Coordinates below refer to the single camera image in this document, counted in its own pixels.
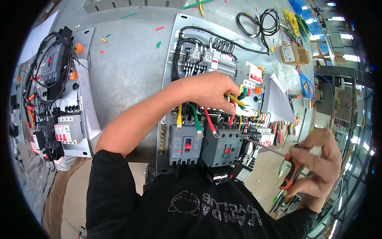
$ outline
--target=workbench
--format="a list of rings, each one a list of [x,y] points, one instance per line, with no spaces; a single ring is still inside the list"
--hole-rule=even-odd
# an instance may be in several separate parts
[[[186,4],[192,3],[194,1],[187,0]],[[88,14],[82,4],[83,1],[61,0],[52,11],[59,10],[59,13],[51,30],[59,31],[60,28],[67,26],[73,33],[76,33],[95,27],[88,61],[89,78],[95,111],[102,130],[123,111],[154,95],[162,88],[164,66],[167,64],[167,46],[177,13],[202,18],[242,34],[235,22],[237,13],[241,11],[261,14],[267,8],[276,7],[282,18],[282,7],[291,10],[291,6],[286,0],[256,2],[228,0],[227,3],[224,0],[214,0],[203,4],[205,16],[201,16],[197,6],[185,10],[169,7],[129,6]],[[121,19],[131,13],[137,14]],[[163,29],[155,30],[162,25]],[[280,34],[275,35],[275,42]],[[101,38],[107,39],[107,43],[101,41]],[[260,39],[253,39],[253,41],[261,45]],[[159,48],[157,48],[158,42],[162,42]],[[281,54],[279,49],[277,50],[277,55],[269,57],[281,61]],[[306,69],[308,72],[304,73],[310,78],[313,75],[313,62],[306,65]],[[295,113],[299,112],[299,99],[295,100],[294,108]],[[308,135],[311,112],[309,110],[307,112],[304,123],[307,129],[302,131],[300,141]],[[98,138],[99,135],[91,140],[93,150]],[[293,141],[297,140],[297,137],[288,139]],[[128,161],[154,163],[156,141],[157,128],[154,128],[128,155]]]

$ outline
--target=orange screwdriver handle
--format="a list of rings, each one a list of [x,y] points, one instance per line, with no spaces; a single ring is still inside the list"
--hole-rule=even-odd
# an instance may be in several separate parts
[[[300,175],[301,170],[304,165],[300,164],[296,159],[292,158],[290,154],[285,155],[285,160],[292,164],[292,167],[288,173],[288,175],[284,178],[284,182],[281,184],[280,189],[288,190],[290,186],[296,181],[297,177]]]

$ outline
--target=blue wire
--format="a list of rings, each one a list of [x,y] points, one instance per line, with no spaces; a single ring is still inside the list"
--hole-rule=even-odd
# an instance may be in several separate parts
[[[302,71],[299,71],[299,75],[300,75],[300,84],[301,84],[301,88],[302,88],[302,91],[304,93],[304,95],[310,99],[312,99],[313,101],[316,101],[316,99],[313,99],[313,97],[316,95],[316,91],[314,89],[314,85],[312,84],[311,80],[309,80]],[[309,92],[306,92],[305,88],[304,88],[304,84],[303,84],[303,80],[306,82],[306,84],[308,85],[308,91]]]
[[[332,85],[330,84],[330,82],[328,81],[328,79],[327,79],[325,76],[320,75],[320,74],[314,74],[314,75],[312,76],[312,78],[313,78],[315,75],[319,75],[319,76],[322,76],[322,77],[325,78],[325,80],[328,82],[328,84],[329,84],[329,86],[330,86],[330,89],[332,90],[332,99],[333,99],[333,96],[334,96],[334,94],[333,94],[333,88],[332,88]]]

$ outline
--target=hand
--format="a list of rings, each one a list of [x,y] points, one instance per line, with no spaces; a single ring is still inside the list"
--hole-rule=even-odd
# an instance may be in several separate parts
[[[309,153],[313,146],[321,146],[321,157]],[[306,139],[299,143],[298,148],[292,148],[290,155],[314,172],[309,179],[298,179],[289,188],[287,195],[297,192],[325,199],[334,183],[338,180],[342,157],[332,131],[329,128],[314,130]]]
[[[239,88],[227,75],[213,71],[183,78],[173,83],[181,85],[185,101],[191,101],[204,107],[221,109],[231,115],[236,115],[234,106],[224,98],[224,93],[230,92],[237,97]]]

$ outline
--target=transparent relay cover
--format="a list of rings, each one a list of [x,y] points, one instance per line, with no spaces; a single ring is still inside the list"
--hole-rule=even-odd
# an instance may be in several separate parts
[[[192,48],[188,54],[188,62],[196,63],[200,60],[200,49]]]
[[[204,51],[202,53],[202,62],[199,63],[200,65],[210,65],[212,63],[212,54],[207,52],[207,51]]]

